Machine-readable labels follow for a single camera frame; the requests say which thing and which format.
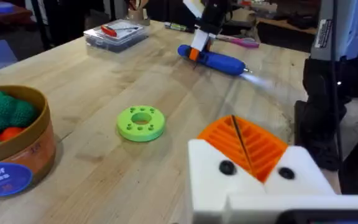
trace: hole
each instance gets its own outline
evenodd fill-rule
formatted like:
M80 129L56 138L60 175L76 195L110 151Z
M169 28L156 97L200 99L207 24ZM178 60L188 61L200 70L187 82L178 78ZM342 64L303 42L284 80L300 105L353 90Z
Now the hole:
M136 113L132 116L131 121L135 124L148 124L152 117L147 113Z
M280 176L288 180L295 179L295 173L288 167L279 168L278 174L280 174Z

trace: clear plastic container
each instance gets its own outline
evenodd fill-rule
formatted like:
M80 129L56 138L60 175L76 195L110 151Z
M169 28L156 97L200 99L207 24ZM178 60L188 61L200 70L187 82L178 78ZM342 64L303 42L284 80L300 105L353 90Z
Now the clear plastic container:
M96 27L84 32L88 45L119 53L148 37L146 28L132 21L119 19L104 26L115 30L117 37L107 35L101 30L101 27Z

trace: cardboard bowl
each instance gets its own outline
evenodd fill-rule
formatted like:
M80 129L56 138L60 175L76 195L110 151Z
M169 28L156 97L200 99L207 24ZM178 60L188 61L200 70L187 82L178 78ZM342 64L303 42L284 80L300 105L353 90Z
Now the cardboard bowl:
M26 166L32 171L32 183L35 184L49 173L56 154L47 99L38 90L26 86L0 86L0 91L33 104L39 114L19 135L0 142L0 162Z

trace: green 3d printed ring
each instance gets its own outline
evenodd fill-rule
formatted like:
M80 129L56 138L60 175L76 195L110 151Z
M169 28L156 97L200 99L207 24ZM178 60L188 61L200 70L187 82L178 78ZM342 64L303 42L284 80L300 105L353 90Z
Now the green 3d printed ring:
M135 142L146 142L158 138L165 128L165 117L151 106L131 106L118 115L118 132Z

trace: orange 3d printed part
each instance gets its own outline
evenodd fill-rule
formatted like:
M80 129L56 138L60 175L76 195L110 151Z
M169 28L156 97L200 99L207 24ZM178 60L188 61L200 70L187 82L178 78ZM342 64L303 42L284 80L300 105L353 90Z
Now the orange 3d printed part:
M261 182L265 182L288 147L263 128L232 115L210 124L198 139L209 142Z

